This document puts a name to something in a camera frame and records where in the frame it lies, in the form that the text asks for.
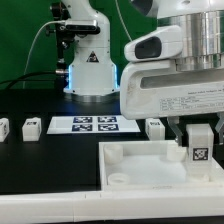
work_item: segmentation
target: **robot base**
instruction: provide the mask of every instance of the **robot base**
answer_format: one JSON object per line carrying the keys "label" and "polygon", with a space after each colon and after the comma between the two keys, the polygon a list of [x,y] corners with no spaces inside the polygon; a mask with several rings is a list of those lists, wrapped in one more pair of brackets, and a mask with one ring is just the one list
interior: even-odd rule
{"label": "robot base", "polygon": [[103,102],[108,102],[108,101],[112,101],[115,99],[119,99],[120,92],[114,92],[114,93],[104,95],[104,96],[88,96],[88,95],[82,96],[82,95],[77,95],[77,94],[65,93],[64,96],[68,100],[73,100],[73,101],[77,101],[77,102],[103,103]]}

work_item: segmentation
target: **blue light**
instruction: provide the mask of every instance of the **blue light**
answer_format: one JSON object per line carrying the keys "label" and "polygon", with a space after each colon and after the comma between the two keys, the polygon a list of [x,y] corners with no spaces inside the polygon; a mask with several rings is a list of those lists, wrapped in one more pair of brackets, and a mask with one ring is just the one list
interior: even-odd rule
{"label": "blue light", "polygon": [[68,89],[71,90],[72,89],[72,66],[69,66],[69,70],[68,70]]}
{"label": "blue light", "polygon": [[114,81],[115,81],[115,87],[116,89],[119,88],[119,85],[118,85],[118,74],[117,74],[117,66],[115,65],[114,66]]}

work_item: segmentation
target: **green wall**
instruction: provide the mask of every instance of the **green wall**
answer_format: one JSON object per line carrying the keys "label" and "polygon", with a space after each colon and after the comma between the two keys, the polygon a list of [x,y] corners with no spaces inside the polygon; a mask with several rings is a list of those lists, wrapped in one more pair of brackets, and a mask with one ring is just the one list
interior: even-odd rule
{"label": "green wall", "polygon": [[[0,30],[0,81],[15,79],[23,75],[27,55],[39,28],[52,21],[49,6],[57,0],[8,0],[1,1]],[[154,30],[155,21],[139,14],[128,0],[118,0],[121,12],[132,39]],[[104,13],[111,22],[111,58],[118,65],[119,75],[128,63],[124,57],[124,46],[128,38],[121,26],[114,0],[90,0],[91,5]],[[72,61],[72,48],[66,53]],[[56,44],[53,36],[39,37],[28,72],[55,70]],[[29,83],[30,88],[51,87],[49,83]]]}

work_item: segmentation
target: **black cable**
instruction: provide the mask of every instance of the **black cable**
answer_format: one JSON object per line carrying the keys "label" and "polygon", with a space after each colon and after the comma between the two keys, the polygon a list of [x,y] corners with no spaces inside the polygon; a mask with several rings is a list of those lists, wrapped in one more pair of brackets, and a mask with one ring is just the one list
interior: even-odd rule
{"label": "black cable", "polygon": [[54,76],[56,76],[56,72],[55,71],[43,71],[43,72],[28,73],[26,75],[23,75],[23,76],[19,77],[18,79],[15,79],[15,80],[11,81],[11,83],[5,89],[10,89],[12,86],[14,86],[18,82],[27,81],[26,80],[27,78],[34,77],[34,76],[41,76],[41,75],[54,75]]}
{"label": "black cable", "polygon": [[55,79],[11,79],[11,80],[5,80],[0,82],[0,85],[6,84],[6,83],[12,83],[12,82],[54,82]]}

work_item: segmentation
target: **white block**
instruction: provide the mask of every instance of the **white block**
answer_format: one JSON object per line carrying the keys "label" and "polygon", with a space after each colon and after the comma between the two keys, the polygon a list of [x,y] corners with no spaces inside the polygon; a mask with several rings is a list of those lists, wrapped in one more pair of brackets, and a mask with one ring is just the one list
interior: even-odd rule
{"label": "white block", "polygon": [[165,127],[159,119],[146,119],[145,132],[151,141],[165,140]]}
{"label": "white block", "polygon": [[214,134],[209,124],[187,125],[189,137],[187,172],[194,179],[210,175]]}
{"label": "white block", "polygon": [[7,118],[0,119],[0,142],[4,142],[9,134],[9,120]]}
{"label": "white block", "polygon": [[23,141],[39,141],[41,134],[41,119],[32,118],[27,119],[22,128],[23,131]]}

